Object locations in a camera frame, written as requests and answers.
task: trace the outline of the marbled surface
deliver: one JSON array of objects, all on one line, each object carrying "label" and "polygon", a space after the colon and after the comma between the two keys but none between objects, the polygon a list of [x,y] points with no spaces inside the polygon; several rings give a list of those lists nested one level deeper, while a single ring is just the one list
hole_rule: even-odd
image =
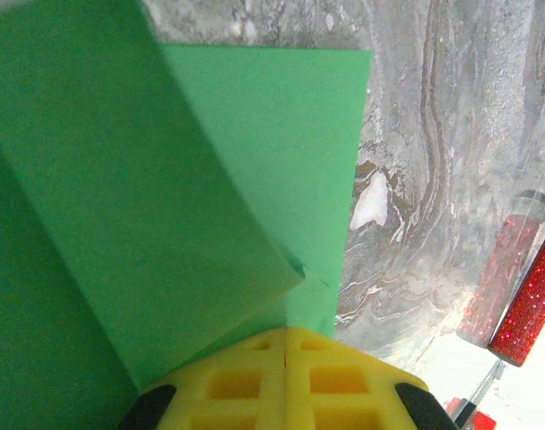
[{"label": "marbled surface", "polygon": [[[454,329],[511,197],[545,193],[545,0],[144,3],[166,41],[374,52],[337,338],[424,377],[442,401],[470,397],[494,357]],[[519,391],[533,397],[528,365],[507,374],[531,375]],[[510,408],[523,398],[505,380],[485,400],[501,428],[545,423]]]}]

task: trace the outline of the yellow plastic object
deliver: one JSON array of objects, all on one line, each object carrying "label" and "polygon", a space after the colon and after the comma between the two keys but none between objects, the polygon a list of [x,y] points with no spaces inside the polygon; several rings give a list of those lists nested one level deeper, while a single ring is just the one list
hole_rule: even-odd
[{"label": "yellow plastic object", "polygon": [[158,430],[416,430],[397,383],[416,376],[304,329],[265,331],[178,369]]}]

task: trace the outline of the green foam sheet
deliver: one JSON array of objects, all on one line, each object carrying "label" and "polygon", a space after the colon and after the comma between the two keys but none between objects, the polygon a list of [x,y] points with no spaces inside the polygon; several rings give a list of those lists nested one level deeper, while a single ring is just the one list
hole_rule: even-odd
[{"label": "green foam sheet", "polygon": [[0,15],[0,428],[110,428],[250,334],[330,335],[368,63],[159,47],[130,2]]}]

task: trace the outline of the red glitter tube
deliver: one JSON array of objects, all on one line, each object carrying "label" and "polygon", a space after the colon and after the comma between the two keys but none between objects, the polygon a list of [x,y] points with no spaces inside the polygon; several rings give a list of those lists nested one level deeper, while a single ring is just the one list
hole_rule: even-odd
[{"label": "red glitter tube", "polygon": [[545,241],[525,275],[489,350],[514,366],[521,366],[545,323]]},{"label": "red glitter tube", "polygon": [[512,201],[512,211],[468,303],[457,335],[486,348],[512,296],[540,224],[545,220],[545,194],[525,190]]}]

